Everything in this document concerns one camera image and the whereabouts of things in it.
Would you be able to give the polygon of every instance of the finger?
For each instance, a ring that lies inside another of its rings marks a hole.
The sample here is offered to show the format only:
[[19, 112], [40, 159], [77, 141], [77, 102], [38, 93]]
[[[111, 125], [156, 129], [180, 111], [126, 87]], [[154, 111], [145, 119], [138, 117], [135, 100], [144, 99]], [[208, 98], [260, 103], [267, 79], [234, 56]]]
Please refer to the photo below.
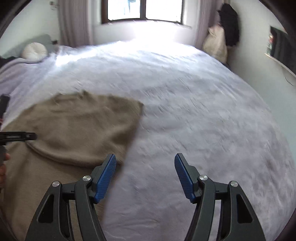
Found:
[[0, 166], [0, 176], [4, 176], [6, 173], [6, 166], [2, 165]]
[[0, 184], [5, 183], [6, 176], [0, 176]]
[[11, 156], [8, 153], [6, 153], [5, 160], [8, 161], [8, 160], [10, 160], [10, 158], [11, 158]]

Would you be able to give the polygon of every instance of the round white cushion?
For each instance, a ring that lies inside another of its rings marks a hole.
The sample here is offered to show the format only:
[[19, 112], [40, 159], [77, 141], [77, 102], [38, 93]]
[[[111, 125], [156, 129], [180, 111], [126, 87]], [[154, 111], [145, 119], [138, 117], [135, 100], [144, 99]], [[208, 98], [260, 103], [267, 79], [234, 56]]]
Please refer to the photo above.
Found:
[[44, 59], [47, 53], [47, 49], [43, 44], [31, 43], [24, 48], [21, 58], [38, 61]]

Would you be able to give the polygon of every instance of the silver screw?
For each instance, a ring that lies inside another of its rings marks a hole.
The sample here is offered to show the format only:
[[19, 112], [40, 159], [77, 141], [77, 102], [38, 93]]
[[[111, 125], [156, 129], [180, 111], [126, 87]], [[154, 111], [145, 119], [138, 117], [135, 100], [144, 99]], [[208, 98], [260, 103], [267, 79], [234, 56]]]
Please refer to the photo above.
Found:
[[239, 184], [236, 181], [231, 181], [230, 185], [236, 188]]
[[206, 181], [207, 180], [207, 176], [206, 175], [200, 175], [200, 180]]
[[53, 187], [57, 187], [58, 185], [59, 185], [59, 181], [55, 181], [55, 182], [52, 183]]
[[88, 182], [90, 179], [91, 179], [90, 176], [84, 176], [84, 177], [82, 178], [82, 180], [85, 181], [85, 182]]

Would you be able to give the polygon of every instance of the human hand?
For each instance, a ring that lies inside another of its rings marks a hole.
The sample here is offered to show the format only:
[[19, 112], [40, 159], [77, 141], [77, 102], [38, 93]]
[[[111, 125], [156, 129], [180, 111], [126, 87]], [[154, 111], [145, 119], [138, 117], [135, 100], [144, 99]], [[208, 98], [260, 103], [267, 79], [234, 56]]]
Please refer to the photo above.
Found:
[[[8, 161], [10, 159], [10, 155], [6, 153], [5, 155], [5, 161]], [[4, 187], [6, 180], [6, 166], [3, 164], [0, 166], [0, 188]]]

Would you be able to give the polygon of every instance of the window frame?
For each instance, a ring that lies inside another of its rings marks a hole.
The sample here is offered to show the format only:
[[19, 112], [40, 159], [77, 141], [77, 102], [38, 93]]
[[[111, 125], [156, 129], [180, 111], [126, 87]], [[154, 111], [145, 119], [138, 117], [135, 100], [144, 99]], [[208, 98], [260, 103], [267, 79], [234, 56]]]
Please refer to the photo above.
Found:
[[184, 25], [184, 4], [185, 0], [182, 0], [182, 10], [181, 10], [181, 22], [173, 22], [167, 20], [160, 20], [160, 19], [148, 19], [146, 18], [146, 0], [140, 0], [140, 18], [124, 18], [124, 19], [116, 19], [116, 20], [109, 20], [108, 19], [108, 0], [101, 0], [101, 19], [103, 23], [113, 23], [113, 22], [121, 22], [121, 21], [162, 21], [162, 22], [169, 22], [175, 23], [179, 25]]

